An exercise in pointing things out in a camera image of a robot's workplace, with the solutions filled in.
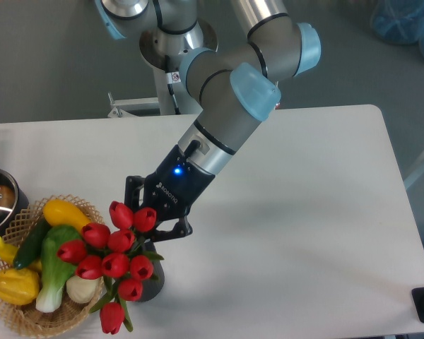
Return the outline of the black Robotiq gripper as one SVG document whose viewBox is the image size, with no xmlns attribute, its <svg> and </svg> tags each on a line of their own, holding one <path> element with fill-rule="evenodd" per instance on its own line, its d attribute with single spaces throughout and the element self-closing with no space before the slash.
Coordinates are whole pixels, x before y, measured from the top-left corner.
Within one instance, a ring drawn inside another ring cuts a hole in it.
<svg viewBox="0 0 424 339">
<path fill-rule="evenodd" d="M 142 204 L 156 211 L 157 222 L 145 235 L 149 241 L 164 242 L 192 234 L 192 226 L 185 216 L 215 179 L 213 174 L 205 173 L 190 161 L 189 157 L 198 148 L 198 143 L 190 143 L 183 152 L 176 145 L 154 173 L 146 178 L 138 175 L 126 178 L 124 205 L 133 212 L 137 212 Z M 172 229 L 160 229 L 168 221 L 174 222 Z"/>
</svg>

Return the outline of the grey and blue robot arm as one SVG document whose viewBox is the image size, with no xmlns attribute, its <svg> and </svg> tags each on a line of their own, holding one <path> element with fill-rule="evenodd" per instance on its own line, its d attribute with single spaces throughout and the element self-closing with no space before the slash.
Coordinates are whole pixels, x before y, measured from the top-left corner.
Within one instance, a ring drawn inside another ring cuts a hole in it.
<svg viewBox="0 0 424 339">
<path fill-rule="evenodd" d="M 154 173 L 126 180 L 124 202 L 110 205 L 115 227 L 152 242 L 186 237 L 192 204 L 280 102 L 276 83 L 314 68 L 317 31 L 294 23 L 282 1 L 234 1 L 247 40 L 219 54 L 195 1 L 97 1 L 109 34 L 137 36 L 141 55 L 163 74 L 160 102 L 174 114 L 188 102 L 201 113 Z"/>
</svg>

